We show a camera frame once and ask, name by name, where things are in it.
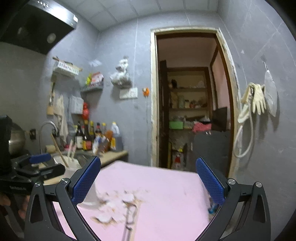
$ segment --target black range hood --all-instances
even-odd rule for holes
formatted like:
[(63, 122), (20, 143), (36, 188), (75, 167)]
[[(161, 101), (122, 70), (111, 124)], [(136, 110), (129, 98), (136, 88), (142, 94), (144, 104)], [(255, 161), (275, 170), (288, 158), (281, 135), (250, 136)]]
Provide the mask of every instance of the black range hood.
[(12, 19), (0, 41), (47, 54), (74, 30), (78, 19), (52, 0), (30, 0)]

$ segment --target green container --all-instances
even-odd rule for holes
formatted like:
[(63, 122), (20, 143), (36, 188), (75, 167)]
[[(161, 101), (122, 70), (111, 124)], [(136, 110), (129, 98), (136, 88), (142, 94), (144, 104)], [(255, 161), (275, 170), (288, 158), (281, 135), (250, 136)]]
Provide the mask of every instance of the green container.
[(170, 121), (170, 129), (182, 130), (183, 122), (182, 121)]

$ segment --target ceiling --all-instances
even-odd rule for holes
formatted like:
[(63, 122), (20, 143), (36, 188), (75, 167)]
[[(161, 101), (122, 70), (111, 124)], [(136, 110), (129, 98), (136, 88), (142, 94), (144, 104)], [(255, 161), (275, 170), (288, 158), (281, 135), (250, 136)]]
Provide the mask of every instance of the ceiling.
[(214, 38), (183, 37), (157, 41), (158, 59), (167, 67), (209, 66), (216, 41)]
[(90, 21), (98, 30), (160, 12), (217, 11), (218, 0), (60, 0)]

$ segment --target pink board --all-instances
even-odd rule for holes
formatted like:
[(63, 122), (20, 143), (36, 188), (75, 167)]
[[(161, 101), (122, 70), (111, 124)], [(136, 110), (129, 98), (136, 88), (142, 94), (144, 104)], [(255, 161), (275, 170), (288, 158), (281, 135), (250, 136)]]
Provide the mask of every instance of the pink board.
[[(134, 241), (194, 241), (209, 223), (207, 191), (197, 173), (146, 167), (116, 161), (103, 168), (95, 180), (96, 190), (147, 190), (138, 210)], [(75, 238), (58, 203), (54, 203), (65, 233)], [(124, 223), (94, 222), (96, 209), (78, 207), (102, 241), (121, 241)]]

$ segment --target kitchen counter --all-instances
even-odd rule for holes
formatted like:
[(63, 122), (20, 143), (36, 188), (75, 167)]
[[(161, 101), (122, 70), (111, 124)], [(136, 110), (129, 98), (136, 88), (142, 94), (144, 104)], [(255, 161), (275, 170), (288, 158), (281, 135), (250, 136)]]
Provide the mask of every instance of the kitchen counter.
[[(80, 154), (80, 152), (83, 154), (93, 155), (92, 151), (77, 151), (77, 153)], [(120, 158), (127, 156), (128, 152), (126, 150), (120, 151), (120, 152), (113, 152), (108, 151), (106, 153), (100, 153), (100, 160), (101, 160), (101, 168), (109, 165), (110, 163), (119, 160)], [(44, 181), (44, 185), (50, 185), (50, 184), (56, 184), (58, 183), (62, 178), (64, 178), (64, 175), (58, 176), (49, 180)]]

